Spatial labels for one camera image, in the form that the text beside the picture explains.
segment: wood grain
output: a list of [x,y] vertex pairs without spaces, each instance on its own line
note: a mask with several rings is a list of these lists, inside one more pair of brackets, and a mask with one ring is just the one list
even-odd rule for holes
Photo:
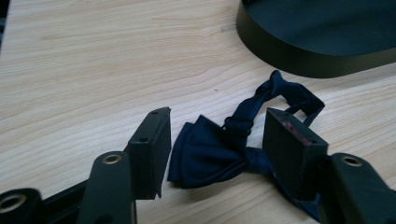
[[[275,69],[240,41],[238,4],[12,1],[0,56],[0,191],[47,198],[77,184],[159,107],[172,108],[173,141],[200,114],[221,124]],[[283,75],[326,104],[311,129],[330,153],[363,157],[396,189],[396,63],[331,79]],[[261,144],[264,111],[250,146]],[[202,189],[164,182],[163,197],[137,210],[140,223],[316,223],[250,174]]]

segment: bow tie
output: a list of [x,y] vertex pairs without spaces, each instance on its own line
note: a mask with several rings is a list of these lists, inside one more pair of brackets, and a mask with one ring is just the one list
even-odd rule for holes
[[[194,124],[184,125],[173,148],[168,180],[177,182],[184,189],[191,189],[226,181],[243,172],[274,175],[275,170],[264,150],[247,147],[247,140],[262,104],[279,95],[290,106],[286,112],[294,114],[302,110],[306,114],[306,126],[324,107],[319,98],[304,86],[285,81],[278,71],[274,71],[253,97],[243,101],[233,115],[224,120],[223,126],[204,116]],[[318,220],[318,197],[313,202],[297,202],[288,196],[276,178],[275,182],[288,200]]]

